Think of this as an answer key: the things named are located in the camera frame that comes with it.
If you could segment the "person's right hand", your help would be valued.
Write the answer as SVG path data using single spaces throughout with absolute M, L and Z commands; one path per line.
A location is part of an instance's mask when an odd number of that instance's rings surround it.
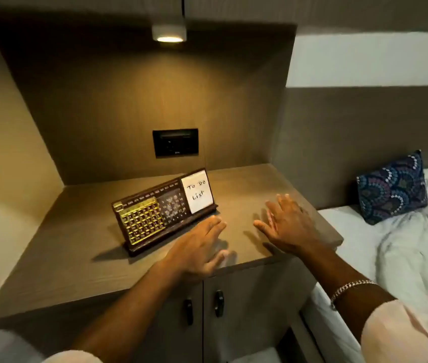
M 276 224 L 280 250 L 303 261 L 328 257 L 335 251 L 324 243 L 309 214 L 289 194 L 277 195 L 277 201 L 267 201 L 268 220 Z

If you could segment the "person's left hand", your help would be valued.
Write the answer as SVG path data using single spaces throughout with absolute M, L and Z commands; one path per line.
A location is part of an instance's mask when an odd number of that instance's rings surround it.
M 218 251 L 229 250 L 219 240 L 225 228 L 226 223 L 217 215 L 199 222 L 175 240 L 165 258 L 156 264 L 156 269 L 172 283 L 181 278 L 210 276 L 213 271 L 207 271 L 207 262 Z

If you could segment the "person's left forearm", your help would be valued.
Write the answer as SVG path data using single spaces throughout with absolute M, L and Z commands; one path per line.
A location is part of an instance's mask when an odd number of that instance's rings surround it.
M 143 341 L 184 271 L 164 259 L 98 317 L 74 342 L 72 349 L 94 355 L 103 363 L 123 363 Z

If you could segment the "person's right forearm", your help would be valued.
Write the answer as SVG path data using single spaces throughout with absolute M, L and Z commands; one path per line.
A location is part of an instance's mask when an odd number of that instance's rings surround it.
M 394 296 L 359 273 L 336 252 L 303 263 L 329 296 L 332 308 L 338 311 L 359 343 L 364 326 L 375 309 L 395 300 Z

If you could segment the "white handwritten note card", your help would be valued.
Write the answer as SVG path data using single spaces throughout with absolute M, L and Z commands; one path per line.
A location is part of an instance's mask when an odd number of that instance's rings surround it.
M 181 177 L 181 186 L 191 214 L 196 214 L 214 205 L 211 186 L 205 169 Z

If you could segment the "brown wooden desk calendar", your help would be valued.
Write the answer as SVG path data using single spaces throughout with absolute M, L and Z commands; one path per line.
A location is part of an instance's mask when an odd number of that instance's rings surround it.
M 201 218 L 216 212 L 218 206 L 214 201 L 214 205 L 196 214 L 190 213 L 181 186 L 183 176 L 175 177 L 111 204 L 125 239 L 123 247 L 130 257 L 139 256 Z

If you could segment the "grey headboard panel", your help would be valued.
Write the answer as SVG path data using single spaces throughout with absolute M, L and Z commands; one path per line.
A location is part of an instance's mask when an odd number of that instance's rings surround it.
M 356 176 L 417 149 L 428 168 L 428 86 L 293 87 L 270 162 L 324 209 L 356 204 Z

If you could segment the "blue patterned pillow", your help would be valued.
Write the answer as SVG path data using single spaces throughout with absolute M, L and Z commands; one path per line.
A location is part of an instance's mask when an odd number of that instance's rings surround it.
M 428 206 L 421 150 L 356 177 L 361 215 L 369 225 Z

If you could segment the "wooden bedside cabinet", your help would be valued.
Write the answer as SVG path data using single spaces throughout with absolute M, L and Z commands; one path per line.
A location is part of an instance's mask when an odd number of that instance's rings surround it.
M 14 332 L 49 356 L 134 285 L 183 229 L 129 257 L 111 203 L 176 177 L 159 176 L 66 188 L 0 288 L 0 330 Z M 203 282 L 181 285 L 158 312 L 133 363 L 219 363 L 275 347 L 295 322 L 315 280 L 301 261 L 268 250 L 253 227 L 266 200 L 289 193 L 332 248 L 343 237 L 270 164 L 208 172 L 227 228 L 221 243 L 234 252 Z M 224 294 L 223 317 L 214 294 Z M 193 301 L 187 325 L 185 299 Z

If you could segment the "white crumpled blanket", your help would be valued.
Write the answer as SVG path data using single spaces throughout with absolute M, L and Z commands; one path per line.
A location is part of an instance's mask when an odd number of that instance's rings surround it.
M 428 170 L 424 171 L 428 193 Z M 394 297 L 428 314 L 428 206 L 378 224 L 376 280 Z

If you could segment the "small white wall lamp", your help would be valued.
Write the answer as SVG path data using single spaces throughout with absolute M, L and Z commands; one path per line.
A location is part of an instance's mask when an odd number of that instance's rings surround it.
M 187 41 L 187 28 L 183 23 L 157 23 L 151 26 L 153 40 L 160 43 Z

